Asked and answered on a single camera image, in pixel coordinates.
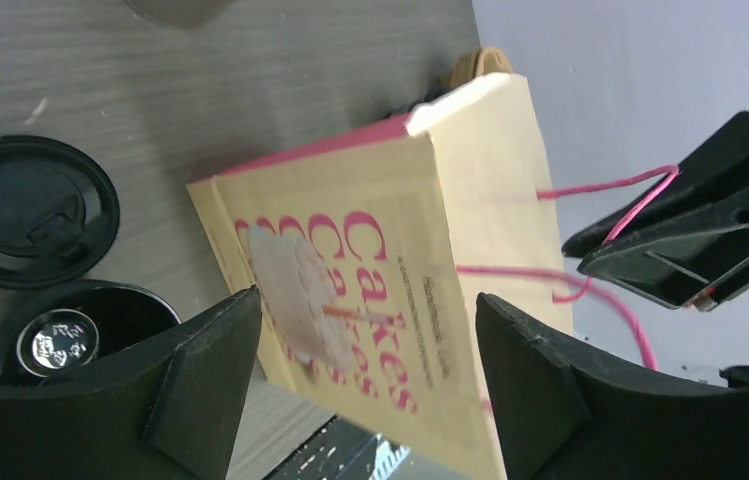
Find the pink string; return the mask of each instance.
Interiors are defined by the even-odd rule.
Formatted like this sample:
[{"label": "pink string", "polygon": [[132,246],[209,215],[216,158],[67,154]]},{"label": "pink string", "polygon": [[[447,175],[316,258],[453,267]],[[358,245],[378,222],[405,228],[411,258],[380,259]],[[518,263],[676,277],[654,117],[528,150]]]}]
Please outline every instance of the pink string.
[{"label": "pink string", "polygon": [[[584,185],[582,187],[574,187],[574,188],[563,188],[559,190],[545,190],[540,191],[536,193],[536,197],[539,200],[552,200],[560,197],[567,197],[569,195],[579,195],[581,193],[592,193],[592,192],[600,192],[602,190],[611,190],[614,188],[622,188],[622,187],[628,187],[630,185],[635,185],[639,182],[644,182],[645,180],[648,180],[649,178],[653,178],[659,175],[665,175],[665,178],[662,182],[660,182],[659,185],[657,185],[656,188],[648,192],[647,195],[645,195],[645,198],[642,200],[639,200],[639,202],[633,206],[633,208],[630,209],[626,214],[624,214],[623,217],[621,217],[621,220],[618,221],[618,223],[615,224],[615,226],[610,230],[610,233],[607,235],[607,238],[604,239],[604,241],[601,243],[602,245],[606,245],[607,243],[615,240],[618,235],[621,233],[622,230],[624,230],[631,221],[636,217],[636,215],[639,215],[639,213],[642,212],[642,210],[648,206],[649,203],[654,201],[655,198],[657,198],[657,195],[661,194],[663,190],[665,190],[671,182],[674,181],[675,178],[677,178],[678,175],[680,175],[680,169],[677,167],[677,165],[665,165],[663,167],[655,168],[653,170],[649,170],[645,173],[642,173],[640,175],[636,175],[635,177],[625,178],[623,180],[616,180],[614,182],[608,182],[608,183],[599,183],[596,185]],[[586,278],[586,281],[583,282],[583,285],[580,287],[580,290],[575,293],[574,295],[570,295],[567,297],[557,297],[554,296],[554,302],[556,303],[570,303],[575,302],[577,300],[580,300],[583,298],[583,295],[586,294],[586,289],[589,288],[592,285],[592,278],[588,277]]]},{"label": "pink string", "polygon": [[587,282],[567,273],[545,268],[457,266],[456,271],[457,273],[464,275],[517,276],[538,278],[542,280],[556,280],[565,282],[571,286],[580,287],[582,291],[588,292],[603,300],[606,304],[612,307],[625,322],[627,322],[627,325],[630,327],[630,331],[633,334],[633,338],[636,340],[636,346],[639,347],[642,364],[651,370],[659,370],[659,367],[657,366],[657,357],[654,355],[654,349],[651,347],[651,342],[648,340],[648,336],[645,334],[642,324],[640,324],[639,320],[636,319],[636,315],[634,315],[627,305],[622,303],[615,295],[603,288],[589,285]]}]

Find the round black lid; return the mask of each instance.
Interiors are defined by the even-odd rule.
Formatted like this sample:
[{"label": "round black lid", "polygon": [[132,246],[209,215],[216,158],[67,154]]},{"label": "round black lid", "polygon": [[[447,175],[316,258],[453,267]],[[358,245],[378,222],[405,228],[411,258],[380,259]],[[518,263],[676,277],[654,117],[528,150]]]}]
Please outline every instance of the round black lid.
[{"label": "round black lid", "polygon": [[0,138],[1,288],[82,276],[109,251],[119,221],[115,187],[87,155],[48,138]]}]

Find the screw hole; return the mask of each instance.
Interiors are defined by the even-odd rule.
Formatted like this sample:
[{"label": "screw hole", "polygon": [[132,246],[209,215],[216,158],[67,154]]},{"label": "screw hole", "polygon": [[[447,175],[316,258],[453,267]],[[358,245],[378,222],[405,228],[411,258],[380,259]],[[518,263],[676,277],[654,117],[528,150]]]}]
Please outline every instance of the screw hole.
[{"label": "screw hole", "polygon": [[747,208],[742,208],[733,212],[733,219],[736,220],[737,223],[743,225],[749,224],[749,210]]}]

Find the beige paper bag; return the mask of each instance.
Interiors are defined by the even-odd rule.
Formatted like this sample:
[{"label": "beige paper bag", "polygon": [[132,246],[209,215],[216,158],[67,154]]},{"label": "beige paper bag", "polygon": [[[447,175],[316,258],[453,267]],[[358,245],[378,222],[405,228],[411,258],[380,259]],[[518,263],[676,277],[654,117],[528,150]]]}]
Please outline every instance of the beige paper bag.
[{"label": "beige paper bag", "polygon": [[230,290],[260,287],[269,381],[493,479],[475,298],[496,293],[569,334],[571,311],[548,284],[456,266],[561,269],[554,203],[536,199],[549,188],[527,81],[493,74],[189,192]]}]

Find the table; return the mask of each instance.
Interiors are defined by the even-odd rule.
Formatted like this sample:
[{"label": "table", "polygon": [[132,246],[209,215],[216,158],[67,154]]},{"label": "table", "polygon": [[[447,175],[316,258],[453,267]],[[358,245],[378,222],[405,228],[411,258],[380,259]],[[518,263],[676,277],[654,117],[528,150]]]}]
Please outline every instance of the table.
[{"label": "table", "polygon": [[[477,45],[470,0],[238,0],[188,31],[121,0],[0,1],[0,135],[97,160],[122,225],[89,276],[188,319],[228,293],[188,179],[372,121]],[[25,295],[0,291],[0,318]],[[330,415],[257,369],[229,477],[262,478]]]}]

